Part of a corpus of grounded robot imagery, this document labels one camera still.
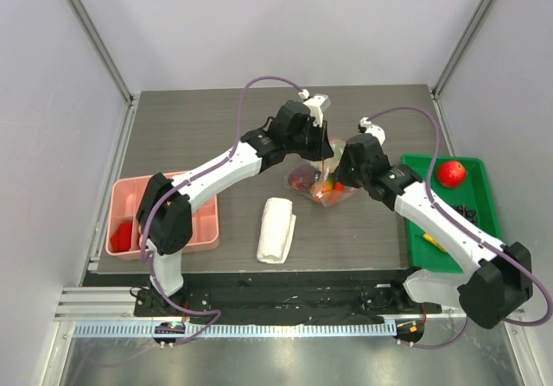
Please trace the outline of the yellow fake pepper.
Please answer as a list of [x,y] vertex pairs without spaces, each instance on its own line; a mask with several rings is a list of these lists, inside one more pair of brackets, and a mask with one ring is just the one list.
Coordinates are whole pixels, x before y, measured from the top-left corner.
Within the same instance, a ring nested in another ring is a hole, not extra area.
[[430,236],[428,233],[423,233],[422,238],[427,243],[433,245],[435,248],[437,248],[442,253],[447,253],[447,250],[443,248],[432,236]]

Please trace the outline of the red fake tomato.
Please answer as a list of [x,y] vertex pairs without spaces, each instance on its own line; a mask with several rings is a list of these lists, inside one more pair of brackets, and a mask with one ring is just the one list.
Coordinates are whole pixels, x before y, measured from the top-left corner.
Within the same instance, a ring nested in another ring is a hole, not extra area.
[[435,176],[443,187],[454,188],[466,179],[467,170],[460,161],[447,160],[438,167]]

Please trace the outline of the clear zip top bag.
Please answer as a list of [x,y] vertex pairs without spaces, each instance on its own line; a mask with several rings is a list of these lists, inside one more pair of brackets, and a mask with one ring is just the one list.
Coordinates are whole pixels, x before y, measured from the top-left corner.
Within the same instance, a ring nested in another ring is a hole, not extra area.
[[[302,161],[300,162],[296,167],[294,167],[286,176],[285,176],[285,184],[286,187],[291,191],[298,194],[301,194],[305,196],[306,198],[314,201],[315,203],[323,206],[323,207],[331,207],[336,206],[345,199],[348,199],[349,197],[353,196],[357,189],[353,187],[345,187],[340,182],[338,182],[335,178],[335,170],[339,165],[340,158],[342,156],[343,150],[345,148],[346,141],[342,138],[333,136],[330,138],[330,145],[334,152],[334,156],[331,158],[328,158],[324,161]],[[298,166],[303,164],[309,164],[314,169],[317,170],[317,175],[315,176],[315,183],[312,185],[312,187],[307,191],[298,191],[293,188],[291,188],[288,184],[288,176],[289,174]],[[331,193],[326,193],[324,195],[317,194],[316,188],[317,183],[321,180],[327,178],[328,176],[331,176],[334,179],[334,190]]]

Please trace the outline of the dark fake grapes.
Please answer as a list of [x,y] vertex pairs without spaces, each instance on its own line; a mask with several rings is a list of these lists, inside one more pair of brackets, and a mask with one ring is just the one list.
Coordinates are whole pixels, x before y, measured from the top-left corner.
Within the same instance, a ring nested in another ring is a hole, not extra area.
[[470,209],[465,205],[453,206],[453,209],[472,225],[476,226],[478,224],[477,212],[474,209]]

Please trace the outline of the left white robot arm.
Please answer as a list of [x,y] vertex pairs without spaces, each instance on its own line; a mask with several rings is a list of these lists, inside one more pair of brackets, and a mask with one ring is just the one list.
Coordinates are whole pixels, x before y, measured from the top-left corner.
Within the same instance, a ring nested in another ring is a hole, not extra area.
[[150,264],[156,289],[154,305],[164,315],[178,314],[184,304],[181,251],[193,236],[192,216],[228,187],[281,163],[287,155],[323,161],[334,152],[323,119],[328,96],[289,101],[262,127],[246,132],[235,145],[211,161],[172,179],[150,177],[137,209],[141,253]]

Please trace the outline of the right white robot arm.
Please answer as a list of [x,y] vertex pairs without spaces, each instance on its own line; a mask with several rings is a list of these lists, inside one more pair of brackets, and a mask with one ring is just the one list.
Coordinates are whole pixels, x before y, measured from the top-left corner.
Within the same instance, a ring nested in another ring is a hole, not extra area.
[[358,134],[346,141],[337,175],[342,184],[365,189],[427,232],[461,267],[460,274],[410,272],[390,291],[399,312],[424,302],[459,307],[478,326],[491,329],[532,297],[531,253],[477,228],[408,166],[392,166],[375,136]]

